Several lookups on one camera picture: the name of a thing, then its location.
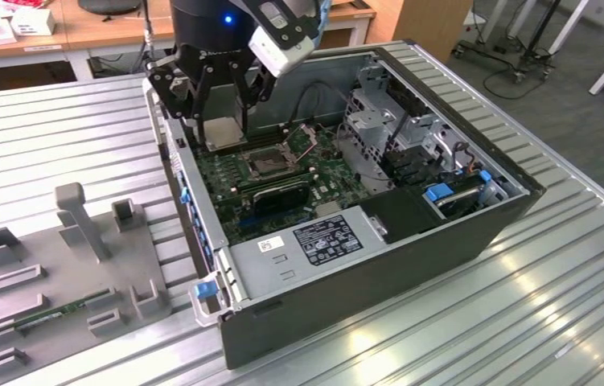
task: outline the motherboard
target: motherboard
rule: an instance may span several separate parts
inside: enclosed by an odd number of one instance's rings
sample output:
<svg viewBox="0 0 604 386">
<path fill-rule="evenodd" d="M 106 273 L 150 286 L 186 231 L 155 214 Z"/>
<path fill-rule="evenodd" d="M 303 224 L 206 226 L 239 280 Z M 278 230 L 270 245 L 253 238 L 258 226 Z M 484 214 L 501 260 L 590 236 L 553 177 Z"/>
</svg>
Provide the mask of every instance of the motherboard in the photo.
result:
<svg viewBox="0 0 604 386">
<path fill-rule="evenodd" d="M 338 150 L 338 129 L 302 124 L 283 140 L 197 163 L 231 244 L 333 214 L 370 196 Z"/>
</svg>

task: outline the power supply label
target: power supply label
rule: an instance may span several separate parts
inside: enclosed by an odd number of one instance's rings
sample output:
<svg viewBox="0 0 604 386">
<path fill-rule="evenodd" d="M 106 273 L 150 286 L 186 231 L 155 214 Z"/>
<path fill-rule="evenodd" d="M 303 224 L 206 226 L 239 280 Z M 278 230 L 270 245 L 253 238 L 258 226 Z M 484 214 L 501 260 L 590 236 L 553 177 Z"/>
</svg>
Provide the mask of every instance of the power supply label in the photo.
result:
<svg viewBox="0 0 604 386">
<path fill-rule="evenodd" d="M 365 248 L 342 215 L 295 230 L 294 236 L 313 265 L 326 264 Z"/>
</svg>

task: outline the gray floor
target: gray floor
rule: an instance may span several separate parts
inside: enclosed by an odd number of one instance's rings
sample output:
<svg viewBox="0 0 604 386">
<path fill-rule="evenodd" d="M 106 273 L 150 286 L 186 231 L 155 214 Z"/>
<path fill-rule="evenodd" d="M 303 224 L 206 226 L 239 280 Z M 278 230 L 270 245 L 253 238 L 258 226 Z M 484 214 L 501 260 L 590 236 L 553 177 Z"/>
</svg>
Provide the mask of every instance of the gray floor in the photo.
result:
<svg viewBox="0 0 604 386">
<path fill-rule="evenodd" d="M 475 0 L 475 10 L 485 16 L 493 12 L 497 0 Z M 508 25 L 521 0 L 512 1 L 500 25 Z M 546 7 L 538 5 L 520 37 L 529 43 Z M 569 16 L 557 13 L 548 28 L 542 47 L 550 48 Z M 508 101 L 484 88 L 484 80 L 504 64 L 469 52 L 453 58 L 450 68 L 479 89 L 529 130 L 574 163 L 604 187 L 604 90 L 593 96 L 589 88 L 604 71 L 604 30 L 589 23 L 576 28 L 562 51 L 554 58 L 558 66 L 548 82 L 526 98 Z M 522 85 L 500 76 L 489 82 L 505 95 L 520 95 L 537 84 L 530 78 Z"/>
</svg>

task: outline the aluminum table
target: aluminum table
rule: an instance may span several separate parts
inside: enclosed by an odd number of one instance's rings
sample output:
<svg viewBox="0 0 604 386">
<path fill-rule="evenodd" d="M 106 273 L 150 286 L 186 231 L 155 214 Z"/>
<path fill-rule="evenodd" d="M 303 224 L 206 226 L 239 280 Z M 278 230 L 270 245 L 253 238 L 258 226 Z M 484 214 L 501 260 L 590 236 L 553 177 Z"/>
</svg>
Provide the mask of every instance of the aluminum table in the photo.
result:
<svg viewBox="0 0 604 386">
<path fill-rule="evenodd" d="M 0 226 L 54 226 L 63 182 L 86 185 L 93 215 L 133 197 L 174 307 L 11 384 L 604 384 L 604 190 L 422 49 L 386 49 L 548 193 L 473 262 L 234 371 L 190 308 L 195 270 L 141 78 L 0 92 Z"/>
</svg>

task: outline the gray fixture plate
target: gray fixture plate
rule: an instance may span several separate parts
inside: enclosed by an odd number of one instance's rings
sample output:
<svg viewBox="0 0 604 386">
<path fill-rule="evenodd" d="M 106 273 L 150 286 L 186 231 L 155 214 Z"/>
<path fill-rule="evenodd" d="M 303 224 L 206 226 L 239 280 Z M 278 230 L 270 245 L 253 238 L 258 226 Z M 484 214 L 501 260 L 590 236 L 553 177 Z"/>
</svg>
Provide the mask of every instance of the gray fixture plate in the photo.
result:
<svg viewBox="0 0 604 386">
<path fill-rule="evenodd" d="M 19 261 L 0 266 L 0 276 L 38 265 L 45 274 L 0 292 L 0 316 L 9 316 L 15 310 L 37 304 L 42 295 L 47 300 L 46 306 L 21 318 L 65 306 L 109 288 L 115 289 L 117 295 L 113 301 L 99 306 L 87 306 L 61 318 L 53 318 L 29 329 L 25 334 L 0 342 L 0 351 L 15 347 L 26 354 L 25 365 L 0 372 L 0 383 L 170 315 L 169 294 L 146 213 L 139 205 L 135 205 L 135 210 L 139 226 L 125 232 L 119 232 L 111 212 L 93 217 L 105 245 L 111 251 L 109 260 L 98 262 L 85 240 L 70 248 L 59 235 L 63 226 L 21 237 L 21 244 L 11 248 Z M 154 313 L 139 315 L 131 287 L 141 298 L 147 298 L 153 293 L 151 281 L 162 295 L 162 307 Z M 119 311 L 123 321 L 114 323 L 111 328 L 101 326 L 93 333 L 89 319 L 94 321 L 98 315 L 103 316 L 115 310 Z"/>
</svg>

